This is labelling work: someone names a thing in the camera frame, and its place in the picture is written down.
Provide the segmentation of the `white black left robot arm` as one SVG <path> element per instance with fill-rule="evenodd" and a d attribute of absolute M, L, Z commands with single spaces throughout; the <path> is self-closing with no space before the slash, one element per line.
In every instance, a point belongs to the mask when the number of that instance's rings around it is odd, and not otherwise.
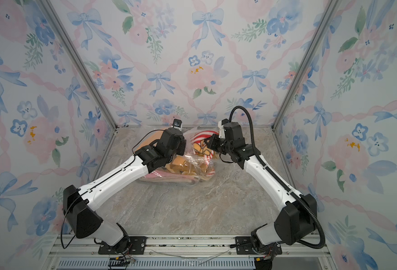
<path fill-rule="evenodd" d="M 117 254 L 129 251 L 132 244 L 126 230 L 104 220 L 98 209 L 127 185 L 182 156 L 185 148 L 182 130 L 170 127 L 162 130 L 160 138 L 133 150 L 129 159 L 109 173 L 81 187 L 67 187 L 63 191 L 63 214 L 74 236 L 93 237 Z"/>

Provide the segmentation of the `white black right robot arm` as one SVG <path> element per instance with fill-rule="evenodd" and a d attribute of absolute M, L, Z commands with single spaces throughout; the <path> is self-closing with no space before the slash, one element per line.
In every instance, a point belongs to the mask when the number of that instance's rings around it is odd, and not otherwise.
<path fill-rule="evenodd" d="M 303 195 L 293 188 L 269 165 L 261 152 L 247 143 L 237 122 L 224 119 L 218 123 L 219 133 L 205 140 L 216 153 L 228 155 L 251 175 L 270 196 L 279 214 L 270 225 L 251 232 L 250 242 L 258 254 L 266 253 L 278 244 L 302 244 L 320 249 L 326 243 L 324 231 L 317 218 L 317 201 L 312 195 Z"/>

